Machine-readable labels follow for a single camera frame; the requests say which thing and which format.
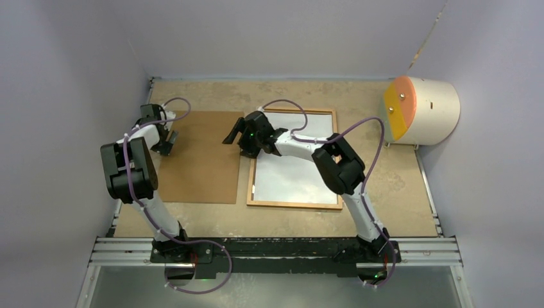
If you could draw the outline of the brown backing board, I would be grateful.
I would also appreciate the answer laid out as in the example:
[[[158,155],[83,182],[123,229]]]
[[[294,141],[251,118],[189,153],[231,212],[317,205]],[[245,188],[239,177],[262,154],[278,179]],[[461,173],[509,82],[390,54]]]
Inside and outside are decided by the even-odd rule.
[[[236,202],[239,148],[223,144],[223,140],[243,115],[192,111],[173,123],[178,136],[170,154],[160,159],[158,169],[158,193],[164,202]]]

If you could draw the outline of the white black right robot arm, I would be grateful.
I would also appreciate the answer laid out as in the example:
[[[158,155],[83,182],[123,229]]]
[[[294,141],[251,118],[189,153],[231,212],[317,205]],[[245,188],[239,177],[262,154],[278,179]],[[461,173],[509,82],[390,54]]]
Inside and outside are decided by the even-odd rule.
[[[313,162],[326,187],[340,196],[355,223],[361,255],[375,261],[395,246],[371,208],[366,184],[371,171],[349,145],[343,133],[327,138],[299,135],[297,128],[274,128],[262,111],[254,111],[235,122],[223,144],[236,142],[240,154],[255,158],[260,152],[278,157],[296,157]]]

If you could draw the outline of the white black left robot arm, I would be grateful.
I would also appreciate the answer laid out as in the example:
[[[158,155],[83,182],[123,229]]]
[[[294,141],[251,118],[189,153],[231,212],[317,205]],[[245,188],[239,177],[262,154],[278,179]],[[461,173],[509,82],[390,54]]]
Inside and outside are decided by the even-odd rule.
[[[158,175],[150,154],[171,153],[178,135],[172,129],[177,116],[157,104],[142,105],[140,114],[122,139],[100,147],[106,188],[113,199],[131,205],[146,220],[154,232],[157,254],[184,262],[191,256],[189,238],[159,196]]]

